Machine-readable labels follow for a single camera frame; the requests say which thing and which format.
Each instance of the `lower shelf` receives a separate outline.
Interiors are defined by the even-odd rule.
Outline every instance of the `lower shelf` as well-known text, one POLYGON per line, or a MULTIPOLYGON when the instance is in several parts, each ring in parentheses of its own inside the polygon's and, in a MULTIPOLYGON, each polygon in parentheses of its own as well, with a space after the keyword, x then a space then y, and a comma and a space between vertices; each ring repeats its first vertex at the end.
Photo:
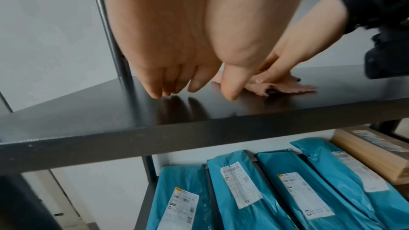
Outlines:
MULTIPOLYGON (((302 225, 298 222, 290 208, 287 204, 281 199, 278 192, 273 188, 273 185, 269 182, 267 176, 262 171, 261 167, 259 166, 257 161, 253 162, 254 167, 260 173, 261 177, 263 178, 264 182, 268 185, 270 190, 273 192, 274 196, 276 197, 278 203, 281 205, 283 210, 291 217, 293 222, 297 225, 298 229, 304 229, 302 225)), ((213 217, 213 225, 215 230, 224 230, 222 217, 219 212, 219 208, 217 206, 216 196, 214 194, 214 189, 212 185, 212 180, 210 178, 209 170, 206 170, 207 175, 207 184, 209 186, 209 194, 210 194, 210 202, 212 206, 212 217, 213 217)), ((158 182, 150 183, 145 193, 144 202, 142 203, 141 211, 138 216, 138 220, 136 221, 135 230, 145 230, 148 224, 149 213, 153 203, 153 197, 155 196, 156 186, 158 182)))

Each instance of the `black device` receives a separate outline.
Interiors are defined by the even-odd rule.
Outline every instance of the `black device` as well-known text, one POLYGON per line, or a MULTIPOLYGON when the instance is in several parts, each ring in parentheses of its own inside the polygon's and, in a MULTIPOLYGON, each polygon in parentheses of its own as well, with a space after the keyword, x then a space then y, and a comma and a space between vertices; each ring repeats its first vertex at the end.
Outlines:
POLYGON ((409 75, 409 0, 342 0, 349 20, 345 33, 378 28, 375 47, 365 55, 370 79, 409 75))

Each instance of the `white wall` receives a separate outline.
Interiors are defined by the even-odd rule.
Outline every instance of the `white wall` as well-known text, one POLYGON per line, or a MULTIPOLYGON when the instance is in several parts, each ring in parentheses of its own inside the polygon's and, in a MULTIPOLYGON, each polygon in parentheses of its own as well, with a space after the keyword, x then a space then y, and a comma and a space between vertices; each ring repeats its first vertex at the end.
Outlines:
MULTIPOLYGON (((295 20, 319 0, 304 0, 295 20)), ((95 0, 0 0, 0 90, 17 111, 116 77, 95 0)), ((374 32, 357 31, 300 66, 362 64, 374 32)), ((285 147, 290 139, 272 140, 285 147)), ((271 148, 271 140, 257 148, 271 148)), ((255 142, 156 157, 156 165, 204 158, 255 142)), ((146 188, 139 158, 53 170, 74 206, 101 230, 134 227, 146 188)))

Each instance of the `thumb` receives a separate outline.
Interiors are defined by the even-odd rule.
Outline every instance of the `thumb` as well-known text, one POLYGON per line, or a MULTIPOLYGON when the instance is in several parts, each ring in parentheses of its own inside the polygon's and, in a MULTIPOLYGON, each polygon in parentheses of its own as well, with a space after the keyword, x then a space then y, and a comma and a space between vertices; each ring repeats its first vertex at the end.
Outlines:
POLYGON ((236 100, 257 69, 258 66, 249 68, 225 64, 222 78, 223 95, 230 101, 236 100))
POLYGON ((285 53, 279 57, 271 67, 261 73, 256 75, 253 79, 257 83, 275 83, 280 80, 283 76, 290 73, 301 59, 295 55, 286 55, 285 53))

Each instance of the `human hand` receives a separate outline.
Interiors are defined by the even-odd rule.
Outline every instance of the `human hand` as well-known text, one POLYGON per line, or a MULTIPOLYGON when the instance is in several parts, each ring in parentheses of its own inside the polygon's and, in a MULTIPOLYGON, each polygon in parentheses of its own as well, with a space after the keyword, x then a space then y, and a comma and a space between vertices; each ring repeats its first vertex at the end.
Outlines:
POLYGON ((321 0, 304 18, 291 26, 262 64, 265 70, 252 78, 274 83, 297 64, 307 61, 337 42, 344 34, 348 12, 342 0, 321 0))
POLYGON ((112 32, 153 98, 201 89, 225 69, 238 94, 265 60, 300 0, 105 0, 112 32))

